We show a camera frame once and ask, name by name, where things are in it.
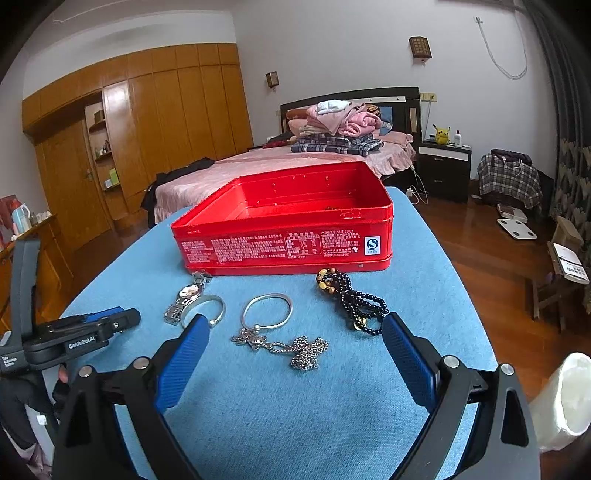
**blue table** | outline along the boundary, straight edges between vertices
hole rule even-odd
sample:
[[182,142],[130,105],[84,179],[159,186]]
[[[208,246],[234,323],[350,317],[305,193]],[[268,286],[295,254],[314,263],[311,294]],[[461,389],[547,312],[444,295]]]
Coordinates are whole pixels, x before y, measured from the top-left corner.
[[[429,338],[442,355],[456,355],[471,368],[494,370],[491,344],[448,257],[404,194],[394,188],[388,192],[394,201],[392,264],[385,271],[352,274],[353,287],[384,298],[415,335]],[[122,306],[135,307],[142,315],[138,327],[78,359],[72,372],[83,364],[99,372],[125,368],[181,333],[179,326],[163,320],[176,293],[190,282],[169,227],[174,218],[128,248],[64,313]],[[179,404],[165,413],[201,476],[389,478],[427,412],[413,403],[382,339],[348,330],[314,275],[216,277],[206,291],[225,299],[226,317],[211,331]],[[289,342],[301,335],[328,340],[330,348],[320,356],[318,370],[295,371],[287,355],[253,352],[230,341],[238,333],[244,305],[270,292],[288,293],[294,314],[284,327],[268,332],[269,341]],[[212,317],[216,309],[210,303],[196,311]],[[270,322],[285,311],[281,300],[259,302],[250,321]],[[450,476],[459,462],[473,407],[466,409],[441,478]],[[118,416],[138,473],[155,478],[126,409],[118,408]]]

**beaded bracelet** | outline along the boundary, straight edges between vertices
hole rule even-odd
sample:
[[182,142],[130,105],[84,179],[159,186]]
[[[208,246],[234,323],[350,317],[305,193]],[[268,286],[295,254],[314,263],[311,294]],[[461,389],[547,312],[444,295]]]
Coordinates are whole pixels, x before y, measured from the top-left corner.
[[[349,276],[336,268],[323,268],[316,275],[316,281],[321,290],[336,296],[355,330],[361,330],[371,336],[382,333],[381,323],[384,316],[388,314],[388,306],[383,299],[353,290]],[[368,328],[368,320],[372,318],[380,323],[380,328],[376,330]]]

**watch face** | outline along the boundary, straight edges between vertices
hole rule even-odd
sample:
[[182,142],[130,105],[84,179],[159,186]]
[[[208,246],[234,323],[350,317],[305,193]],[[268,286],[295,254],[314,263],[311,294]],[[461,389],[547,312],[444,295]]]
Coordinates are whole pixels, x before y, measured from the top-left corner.
[[193,297],[197,293],[199,293],[199,287],[196,285],[190,285],[188,287],[183,288],[180,292],[178,292],[178,296],[181,297],[182,299],[188,299],[190,297]]

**wristwatch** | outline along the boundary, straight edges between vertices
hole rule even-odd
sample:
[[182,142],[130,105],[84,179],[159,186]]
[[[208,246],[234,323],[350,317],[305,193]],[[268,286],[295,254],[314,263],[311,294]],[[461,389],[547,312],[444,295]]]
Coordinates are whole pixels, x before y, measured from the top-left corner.
[[205,285],[212,280],[212,276],[206,272],[193,274],[193,283],[178,292],[176,301],[164,312],[164,320],[171,325],[178,325],[185,307],[203,293]]

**wooden floor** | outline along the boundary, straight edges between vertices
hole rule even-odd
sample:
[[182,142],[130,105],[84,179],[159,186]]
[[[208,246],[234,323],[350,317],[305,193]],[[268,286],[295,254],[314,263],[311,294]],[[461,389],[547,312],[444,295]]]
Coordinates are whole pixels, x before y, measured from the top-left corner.
[[[553,225],[533,225],[536,241],[513,240],[497,224],[495,208],[430,199],[417,206],[466,286],[489,336],[496,358],[515,367],[529,400],[534,398],[566,355],[591,355],[591,321],[580,300],[570,303],[567,331],[560,334],[556,312],[543,312],[534,322],[530,314],[529,278],[542,280],[551,270],[546,240]],[[122,236],[108,232],[78,256],[79,290],[125,248],[147,231],[145,225]],[[543,480],[553,480],[568,457],[568,449],[542,455]]]

